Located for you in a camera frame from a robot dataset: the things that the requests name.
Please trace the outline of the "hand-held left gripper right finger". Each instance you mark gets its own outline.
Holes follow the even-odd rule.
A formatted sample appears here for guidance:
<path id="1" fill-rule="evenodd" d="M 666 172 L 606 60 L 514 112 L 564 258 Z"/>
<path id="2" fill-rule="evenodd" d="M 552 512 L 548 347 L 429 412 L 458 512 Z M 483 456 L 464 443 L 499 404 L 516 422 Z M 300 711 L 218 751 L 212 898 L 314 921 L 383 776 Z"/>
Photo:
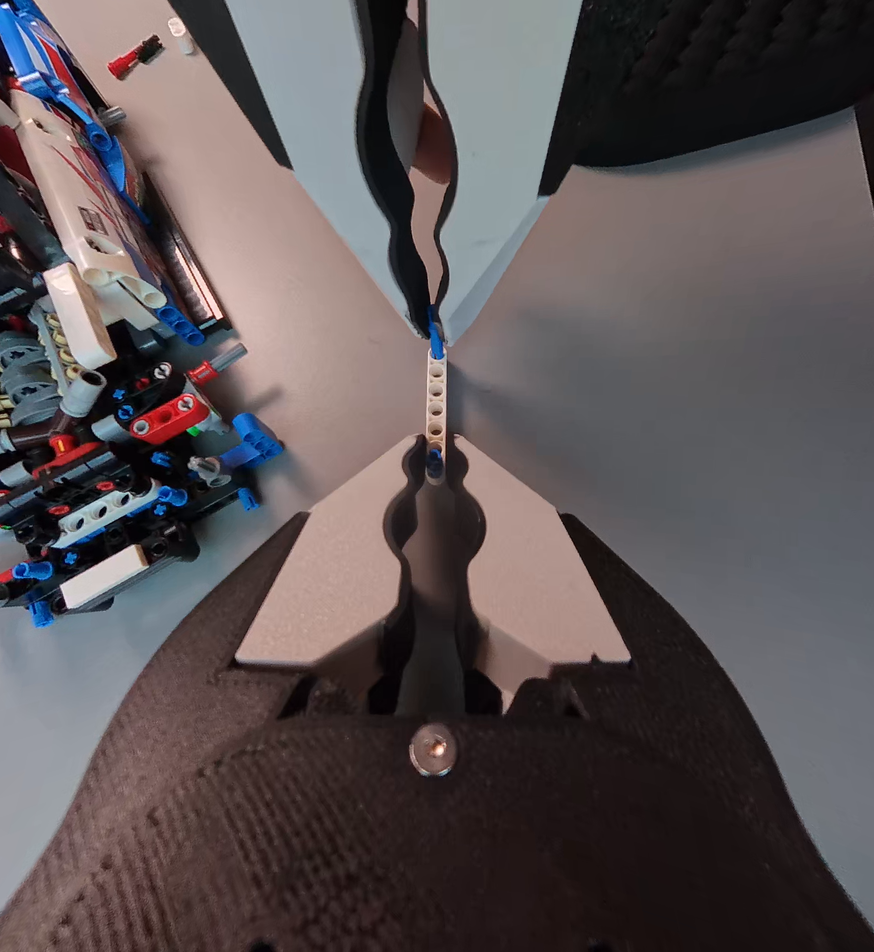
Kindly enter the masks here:
<path id="1" fill-rule="evenodd" d="M 467 711 L 504 712 L 523 684 L 567 668 L 630 663 L 556 507 L 462 436 L 448 459 Z"/>

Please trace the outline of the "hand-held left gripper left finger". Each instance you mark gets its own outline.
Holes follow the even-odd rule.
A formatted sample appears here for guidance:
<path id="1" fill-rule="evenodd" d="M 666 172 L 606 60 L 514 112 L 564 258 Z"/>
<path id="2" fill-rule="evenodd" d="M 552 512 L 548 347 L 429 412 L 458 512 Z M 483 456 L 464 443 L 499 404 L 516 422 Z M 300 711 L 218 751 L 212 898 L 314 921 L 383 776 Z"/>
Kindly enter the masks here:
<path id="1" fill-rule="evenodd" d="M 404 548 L 426 441 L 411 435 L 312 506 L 236 652 L 244 666 L 397 690 L 415 639 Z"/>

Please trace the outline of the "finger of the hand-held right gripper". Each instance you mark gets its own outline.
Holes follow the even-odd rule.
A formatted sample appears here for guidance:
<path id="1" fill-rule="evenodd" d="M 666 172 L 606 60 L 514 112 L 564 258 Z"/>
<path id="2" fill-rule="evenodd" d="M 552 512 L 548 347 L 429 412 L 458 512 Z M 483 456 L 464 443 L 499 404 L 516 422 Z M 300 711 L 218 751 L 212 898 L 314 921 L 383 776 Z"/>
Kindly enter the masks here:
<path id="1" fill-rule="evenodd" d="M 540 194 L 580 1 L 423 2 L 425 75 L 455 165 L 435 239 L 445 342 L 470 327 L 547 201 Z"/>
<path id="2" fill-rule="evenodd" d="M 429 334 L 414 191 L 387 113 L 402 2 L 227 2 L 297 181 L 411 332 Z"/>

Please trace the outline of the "white perforated toy beam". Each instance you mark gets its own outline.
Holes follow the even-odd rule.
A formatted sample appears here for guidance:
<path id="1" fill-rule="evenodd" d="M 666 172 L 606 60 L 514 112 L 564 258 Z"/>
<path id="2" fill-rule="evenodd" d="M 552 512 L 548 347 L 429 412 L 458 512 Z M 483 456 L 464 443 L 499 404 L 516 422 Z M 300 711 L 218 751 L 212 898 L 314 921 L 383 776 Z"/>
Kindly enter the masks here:
<path id="1" fill-rule="evenodd" d="M 447 437 L 447 361 L 446 356 L 433 356 L 431 351 L 427 355 L 426 379 L 426 421 L 424 435 L 428 450 L 439 450 L 441 456 L 446 456 Z"/>

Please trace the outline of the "person's right hand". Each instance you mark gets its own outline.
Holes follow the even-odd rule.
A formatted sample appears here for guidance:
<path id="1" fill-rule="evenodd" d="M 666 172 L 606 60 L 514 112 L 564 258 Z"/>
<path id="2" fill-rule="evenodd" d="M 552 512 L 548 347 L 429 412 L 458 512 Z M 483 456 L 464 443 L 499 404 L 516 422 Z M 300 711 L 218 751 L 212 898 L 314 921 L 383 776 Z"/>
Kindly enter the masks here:
<path id="1" fill-rule="evenodd" d="M 431 182 L 448 185 L 455 168 L 455 149 L 451 132 L 441 115 L 424 103 L 411 166 Z"/>

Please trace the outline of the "black red axle pin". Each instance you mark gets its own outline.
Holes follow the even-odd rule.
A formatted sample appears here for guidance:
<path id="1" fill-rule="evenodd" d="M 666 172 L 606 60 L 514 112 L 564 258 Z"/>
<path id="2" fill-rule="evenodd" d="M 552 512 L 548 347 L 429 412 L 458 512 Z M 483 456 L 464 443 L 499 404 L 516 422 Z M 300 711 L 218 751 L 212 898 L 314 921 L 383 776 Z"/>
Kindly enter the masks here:
<path id="1" fill-rule="evenodd" d="M 159 35 L 152 34 L 134 49 L 111 60 L 107 69 L 114 78 L 123 81 L 139 65 L 147 65 L 154 61 L 164 49 L 165 46 Z"/>

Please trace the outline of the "toy brick race car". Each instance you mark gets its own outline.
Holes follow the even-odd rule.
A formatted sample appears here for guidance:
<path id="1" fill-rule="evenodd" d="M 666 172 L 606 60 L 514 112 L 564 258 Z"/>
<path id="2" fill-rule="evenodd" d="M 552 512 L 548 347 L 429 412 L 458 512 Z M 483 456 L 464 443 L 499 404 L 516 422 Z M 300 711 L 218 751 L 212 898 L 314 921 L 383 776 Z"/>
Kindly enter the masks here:
<path id="1" fill-rule="evenodd" d="M 0 610 L 104 611 L 284 444 L 208 387 L 247 354 L 165 199 L 35 2 L 0 2 Z"/>

